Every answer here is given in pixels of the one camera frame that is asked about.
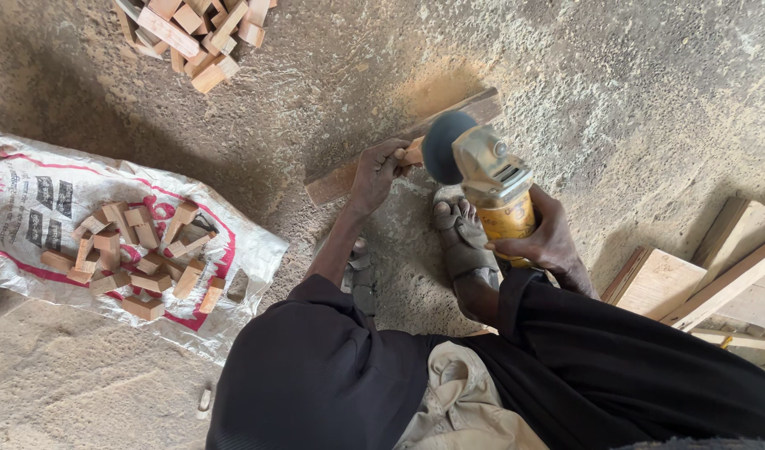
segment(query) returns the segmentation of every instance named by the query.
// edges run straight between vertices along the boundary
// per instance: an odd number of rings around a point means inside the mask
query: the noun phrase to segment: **pile of wood blocks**
[[[171,219],[163,241],[175,258],[200,248],[216,237],[216,233],[210,231],[193,242],[184,237],[178,239],[180,231],[193,222],[198,210],[193,203],[183,202]],[[151,292],[163,292],[174,286],[173,295],[186,300],[205,268],[205,263],[196,258],[183,267],[153,252],[161,241],[152,214],[144,206],[130,209],[127,202],[102,205],[82,221],[72,232],[72,238],[79,242],[77,255],[47,250],[41,254],[41,262],[61,271],[71,281],[83,286],[87,283],[94,295],[106,294],[128,284]],[[127,245],[140,245],[153,250],[138,261],[137,271],[130,273],[121,270],[120,239],[124,239]],[[199,311],[206,314],[212,312],[223,291],[224,280],[214,277]],[[122,301],[122,307],[145,320],[155,320],[165,312],[163,302],[156,298],[144,301],[129,296]]]
[[[160,60],[170,48],[172,70],[202,93],[237,74],[232,35],[261,46],[266,13],[277,6],[277,0],[113,1],[128,44]]]

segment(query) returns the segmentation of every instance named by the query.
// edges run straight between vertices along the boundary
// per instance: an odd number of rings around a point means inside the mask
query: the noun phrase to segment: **person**
[[[598,301],[563,206],[537,186],[530,194],[540,223],[525,240],[484,242],[468,201],[436,199],[458,305],[498,335],[375,329],[339,286],[408,144],[393,139],[363,152],[305,280],[238,334],[217,384],[208,449],[765,441],[765,372]],[[543,271],[515,268],[498,286],[490,249],[537,263],[560,288]]]

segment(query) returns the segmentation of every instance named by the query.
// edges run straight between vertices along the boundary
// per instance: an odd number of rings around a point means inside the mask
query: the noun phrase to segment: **left hand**
[[[402,174],[398,164],[409,145],[410,141],[391,138],[365,149],[357,164],[347,205],[362,215],[370,215],[380,208],[388,198],[390,184]]]

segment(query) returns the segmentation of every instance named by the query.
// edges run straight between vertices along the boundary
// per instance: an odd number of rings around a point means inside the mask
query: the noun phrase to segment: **beige cloth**
[[[548,450],[520,415],[502,407],[488,369],[473,350],[444,342],[430,353],[427,367],[422,404],[395,450]]]

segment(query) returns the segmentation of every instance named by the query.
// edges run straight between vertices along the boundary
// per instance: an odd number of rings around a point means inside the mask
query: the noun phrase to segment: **grinder disc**
[[[466,113],[449,111],[441,114],[424,137],[422,155],[424,167],[441,184],[459,184],[463,175],[457,168],[452,143],[469,128],[477,127],[477,121]]]

